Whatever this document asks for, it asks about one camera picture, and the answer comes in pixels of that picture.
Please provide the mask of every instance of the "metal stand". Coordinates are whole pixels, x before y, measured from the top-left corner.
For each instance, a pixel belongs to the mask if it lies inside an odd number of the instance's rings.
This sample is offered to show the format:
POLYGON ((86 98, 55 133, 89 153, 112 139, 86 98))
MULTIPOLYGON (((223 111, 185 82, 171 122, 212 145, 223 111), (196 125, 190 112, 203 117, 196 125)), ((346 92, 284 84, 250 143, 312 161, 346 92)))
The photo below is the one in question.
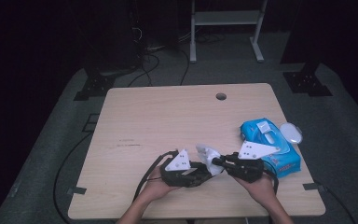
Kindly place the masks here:
POLYGON ((284 78, 294 93, 307 93, 309 96, 332 96, 333 94, 315 76, 319 62, 307 62, 300 72, 285 72, 284 78))
POLYGON ((130 74, 137 67, 121 70, 116 67, 108 67, 101 62, 91 61, 91 63, 85 62, 84 69, 87 73, 87 80, 82 91, 77 92, 74 101, 87 101, 91 96, 106 96, 107 92, 113 88, 117 77, 130 74))
POLYGON ((255 24, 255 36, 250 37, 255 57, 259 63, 264 62, 257 40, 263 23, 268 0, 264 0, 260 10, 250 11, 208 11, 196 12, 195 1, 191 5, 191 41, 190 41, 190 62, 197 61, 196 55, 196 25, 239 25, 255 24))

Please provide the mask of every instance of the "hole in table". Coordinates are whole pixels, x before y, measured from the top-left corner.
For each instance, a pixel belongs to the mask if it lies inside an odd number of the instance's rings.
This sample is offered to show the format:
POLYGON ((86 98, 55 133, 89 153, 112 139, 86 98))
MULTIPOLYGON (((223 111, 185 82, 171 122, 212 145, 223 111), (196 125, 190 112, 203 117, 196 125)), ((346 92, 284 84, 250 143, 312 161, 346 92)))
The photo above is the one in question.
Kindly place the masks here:
POLYGON ((219 92, 219 93, 216 94, 216 99, 218 99, 220 101, 224 101, 224 100, 227 99, 227 96, 224 93, 219 92))

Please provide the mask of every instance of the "wet wipes package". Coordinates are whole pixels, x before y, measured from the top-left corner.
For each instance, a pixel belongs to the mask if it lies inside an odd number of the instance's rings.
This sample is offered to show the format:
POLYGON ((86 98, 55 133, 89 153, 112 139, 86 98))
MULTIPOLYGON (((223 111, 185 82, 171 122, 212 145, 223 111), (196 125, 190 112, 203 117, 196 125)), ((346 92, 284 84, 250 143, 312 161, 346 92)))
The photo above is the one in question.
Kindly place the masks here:
POLYGON ((302 135, 293 124, 285 123, 281 129, 278 129, 268 119, 249 120, 241 125, 241 136, 246 141, 280 149, 278 152, 261 158, 266 167, 276 173, 278 178, 301 170, 301 158, 292 144, 300 143, 302 135))

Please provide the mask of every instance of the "blue package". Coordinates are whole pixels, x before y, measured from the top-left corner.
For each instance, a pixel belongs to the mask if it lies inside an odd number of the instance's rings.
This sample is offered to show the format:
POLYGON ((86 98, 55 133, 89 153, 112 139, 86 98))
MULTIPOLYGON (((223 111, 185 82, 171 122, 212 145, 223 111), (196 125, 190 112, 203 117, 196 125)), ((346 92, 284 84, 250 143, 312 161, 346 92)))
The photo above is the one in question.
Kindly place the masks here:
POLYGON ((241 135, 246 141, 279 147, 277 153, 262 157, 266 167, 278 178, 301 170, 301 158, 281 131, 268 119, 254 119, 241 125, 241 135))

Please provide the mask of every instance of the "black strap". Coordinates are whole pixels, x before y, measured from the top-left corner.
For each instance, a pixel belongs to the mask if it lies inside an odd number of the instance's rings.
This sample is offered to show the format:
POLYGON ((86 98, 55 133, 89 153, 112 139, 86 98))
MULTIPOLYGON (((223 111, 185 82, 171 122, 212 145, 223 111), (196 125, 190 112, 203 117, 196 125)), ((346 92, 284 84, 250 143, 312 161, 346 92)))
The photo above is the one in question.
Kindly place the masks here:
POLYGON ((278 186, 279 186, 279 180, 278 180, 278 177, 273 173, 271 172, 270 170, 264 170, 264 173, 266 173, 267 175, 269 175, 273 181, 274 181, 274 192, 275 194, 277 194, 278 192, 278 186))
POLYGON ((144 183, 147 181, 147 178, 150 176, 150 174, 152 173, 152 171, 157 167, 157 165, 162 161, 162 159, 164 159, 164 157, 166 157, 167 155, 176 155, 177 151, 169 151, 167 153, 164 153, 160 156, 158 156, 158 158, 153 162, 153 164, 149 167, 149 169, 146 171, 144 177, 142 177, 141 182, 139 182, 138 188, 135 191, 135 195, 133 196, 133 201, 135 201, 135 199, 138 197, 139 193, 141 192, 141 188, 144 185, 144 183))

